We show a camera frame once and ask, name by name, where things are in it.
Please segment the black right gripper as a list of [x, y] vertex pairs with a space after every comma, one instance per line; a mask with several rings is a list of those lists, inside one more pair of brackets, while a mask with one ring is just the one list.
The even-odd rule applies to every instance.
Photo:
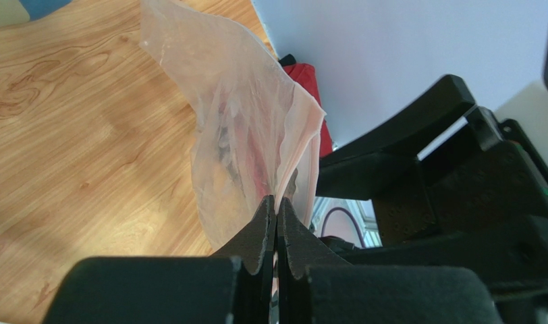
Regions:
[[548, 173], [462, 78], [444, 75], [319, 166], [317, 196], [374, 204], [382, 245], [351, 261], [467, 268], [506, 323], [548, 323]]

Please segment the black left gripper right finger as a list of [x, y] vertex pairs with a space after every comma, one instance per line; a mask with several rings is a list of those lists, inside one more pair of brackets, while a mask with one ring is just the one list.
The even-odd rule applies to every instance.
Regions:
[[281, 323], [500, 323], [488, 289], [459, 267], [351, 265], [277, 212]]

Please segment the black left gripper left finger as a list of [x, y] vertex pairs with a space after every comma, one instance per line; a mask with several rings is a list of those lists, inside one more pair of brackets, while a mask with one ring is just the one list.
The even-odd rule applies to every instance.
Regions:
[[44, 323], [268, 323], [274, 198], [211, 256], [94, 256], [59, 285]]

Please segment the clear pink zip top bag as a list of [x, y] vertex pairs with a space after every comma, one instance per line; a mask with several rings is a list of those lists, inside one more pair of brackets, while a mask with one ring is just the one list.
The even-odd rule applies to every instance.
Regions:
[[265, 196], [312, 217], [325, 112], [247, 27], [181, 1], [142, 1], [141, 47], [196, 114], [191, 150], [198, 216], [217, 250]]

